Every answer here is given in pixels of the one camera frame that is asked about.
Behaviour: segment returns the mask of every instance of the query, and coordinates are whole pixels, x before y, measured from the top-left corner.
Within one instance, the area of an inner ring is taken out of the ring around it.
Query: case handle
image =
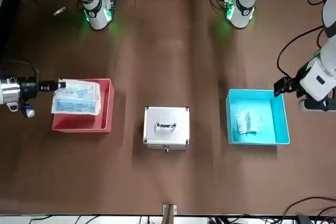
[[[156,123],[156,127],[159,128],[176,128],[176,123],[174,124],[160,124],[159,122]]]

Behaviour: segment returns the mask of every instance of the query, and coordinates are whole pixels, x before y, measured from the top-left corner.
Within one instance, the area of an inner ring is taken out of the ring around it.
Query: white package
[[[84,114],[100,113],[100,84],[89,81],[59,79],[66,87],[55,91],[52,99],[52,114]]]

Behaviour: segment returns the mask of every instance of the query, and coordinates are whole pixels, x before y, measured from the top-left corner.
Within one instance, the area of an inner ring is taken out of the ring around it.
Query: red box
[[[52,130],[66,133],[110,132],[112,125],[114,88],[110,79],[82,79],[100,84],[99,115],[54,114]]]

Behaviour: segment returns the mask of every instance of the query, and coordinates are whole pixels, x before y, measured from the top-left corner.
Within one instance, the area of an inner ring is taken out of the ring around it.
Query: blue box
[[[262,118],[258,132],[239,134],[236,115],[254,111]],[[227,139],[229,144],[289,144],[284,98],[274,97],[272,90],[230,89],[226,97]]]

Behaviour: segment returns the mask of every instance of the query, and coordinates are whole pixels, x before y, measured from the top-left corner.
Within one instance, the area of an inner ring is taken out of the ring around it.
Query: green led light
[[[89,22],[89,16],[87,15],[86,11],[84,10],[85,16],[86,16],[86,21]]]
[[[235,11],[235,7],[234,6],[232,6],[231,8],[229,8],[227,10],[227,12],[226,12],[226,18],[228,20],[231,20],[234,11]]]
[[[104,14],[106,16],[107,21],[110,22],[112,20],[112,12],[111,12],[111,10],[106,10],[104,8]]]

